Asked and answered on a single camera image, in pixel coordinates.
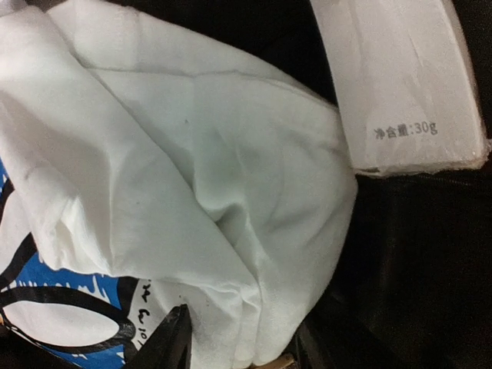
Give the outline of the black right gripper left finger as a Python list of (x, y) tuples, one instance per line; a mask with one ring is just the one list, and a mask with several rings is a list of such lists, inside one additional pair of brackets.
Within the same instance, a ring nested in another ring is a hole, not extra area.
[(191, 367), (192, 323), (186, 304), (173, 307), (142, 349), (130, 360), (135, 369)]

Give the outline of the pink hard-shell suitcase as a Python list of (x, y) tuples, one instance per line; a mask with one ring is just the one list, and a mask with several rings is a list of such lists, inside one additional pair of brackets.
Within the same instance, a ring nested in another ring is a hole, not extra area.
[[(307, 1), (133, 1), (337, 98)], [(337, 270), (308, 315), (330, 368), (491, 366), (491, 166), (359, 177)]]

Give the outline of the white t-shirt blue flower print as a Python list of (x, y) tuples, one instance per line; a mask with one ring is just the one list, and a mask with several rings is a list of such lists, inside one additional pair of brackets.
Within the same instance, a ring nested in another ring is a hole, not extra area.
[(193, 368), (277, 359), (341, 254), (338, 110), (133, 8), (1, 3), (1, 322), (80, 368), (150, 361), (182, 304)]

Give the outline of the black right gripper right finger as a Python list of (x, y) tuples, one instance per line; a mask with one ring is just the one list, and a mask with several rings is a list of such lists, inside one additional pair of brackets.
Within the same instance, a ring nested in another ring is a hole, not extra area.
[(294, 352), (299, 368), (329, 369), (331, 356), (321, 336), (308, 322), (303, 322), (294, 335)]

